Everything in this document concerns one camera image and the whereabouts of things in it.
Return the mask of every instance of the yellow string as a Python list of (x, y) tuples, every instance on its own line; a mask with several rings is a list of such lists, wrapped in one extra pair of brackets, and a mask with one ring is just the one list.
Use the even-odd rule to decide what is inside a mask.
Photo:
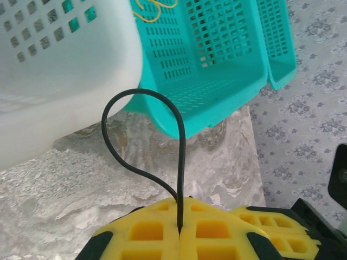
[[(161, 7), (164, 7), (164, 8), (174, 8), (176, 7), (176, 5), (178, 4), (178, 0), (175, 1), (175, 3), (173, 5), (166, 5), (166, 4), (163, 4), (157, 0), (147, 0), (148, 2), (151, 2), (153, 3), (157, 9), (158, 9), (158, 15), (156, 18), (152, 19), (152, 20), (148, 20), (146, 19), (145, 17), (143, 17), (142, 15), (138, 14), (137, 12), (133, 11), (134, 15), (139, 17), (141, 20), (145, 21), (145, 22), (148, 22), (148, 23), (154, 23), (156, 20), (158, 20), (160, 18), (160, 16), (162, 15), (162, 8)], [(140, 0), (136, 0), (136, 3), (137, 5), (140, 7), (141, 10), (143, 10), (143, 5), (140, 3)]]

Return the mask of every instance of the black wire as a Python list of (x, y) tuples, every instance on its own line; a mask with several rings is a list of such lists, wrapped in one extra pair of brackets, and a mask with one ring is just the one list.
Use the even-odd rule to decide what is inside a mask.
[[(133, 95), (133, 94), (144, 94), (144, 95), (153, 96), (154, 98), (159, 99), (162, 103), (168, 106), (168, 108), (172, 111), (173, 115), (176, 118), (177, 126), (178, 126), (178, 134), (179, 134), (177, 193), (169, 184), (159, 179), (158, 177), (154, 176), (153, 174), (142, 171), (128, 164), (119, 156), (119, 154), (116, 152), (113, 145), (111, 144), (110, 138), (108, 137), (107, 127), (106, 127), (108, 114), (111, 108), (113, 107), (113, 105), (118, 100), (120, 100), (121, 98), (125, 96)], [(138, 175), (146, 177), (154, 181), (155, 183), (159, 184), (161, 187), (166, 189), (174, 197), (175, 201), (177, 202), (177, 227), (178, 227), (178, 232), (181, 233), (181, 229), (183, 226), (183, 187), (184, 187), (184, 163), (185, 163), (185, 141), (186, 140), (185, 140), (185, 129), (184, 129), (183, 119), (177, 107), (168, 98), (166, 98), (165, 96), (163, 96), (162, 94), (158, 92), (155, 92), (149, 89), (143, 89), (143, 88), (129, 89), (116, 95), (106, 105), (105, 110), (102, 114), (102, 118), (101, 118), (101, 131), (102, 131), (102, 136), (104, 137), (104, 141), (107, 148), (110, 150), (110, 153), (114, 156), (117, 162), (119, 162), (123, 167), (125, 167), (129, 171), (132, 171)]]

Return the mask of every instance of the stacked baskets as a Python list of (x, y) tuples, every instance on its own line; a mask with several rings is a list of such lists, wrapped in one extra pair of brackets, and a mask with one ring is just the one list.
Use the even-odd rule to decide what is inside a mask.
[[(151, 20), (158, 9), (143, 1), (134, 11)], [(161, 0), (172, 5), (175, 0)], [(278, 89), (296, 72), (285, 0), (179, 0), (160, 18), (137, 18), (144, 51), (140, 88), (167, 96), (184, 119), (187, 137), (215, 126), (269, 82)], [(177, 138), (174, 117), (159, 101), (135, 96), (125, 108), (146, 113)]]

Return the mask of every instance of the yellow plastic part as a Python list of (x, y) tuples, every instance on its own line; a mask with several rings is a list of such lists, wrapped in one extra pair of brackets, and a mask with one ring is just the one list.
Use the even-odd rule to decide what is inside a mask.
[(247, 234), (269, 239), (260, 228), (193, 198), (184, 199), (184, 224), (177, 230), (174, 199), (133, 212), (98, 230), (113, 237), (101, 260), (256, 260)]
[(307, 228), (282, 213), (252, 211), (245, 206), (230, 213), (263, 229), (283, 257), (314, 260), (318, 254), (320, 241), (309, 237)]

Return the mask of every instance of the white plastic basket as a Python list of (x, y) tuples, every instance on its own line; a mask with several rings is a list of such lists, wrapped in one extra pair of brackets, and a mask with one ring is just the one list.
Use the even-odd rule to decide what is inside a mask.
[(0, 35), (0, 170), (100, 121), (109, 99), (140, 81), (127, 0), (0, 0)]

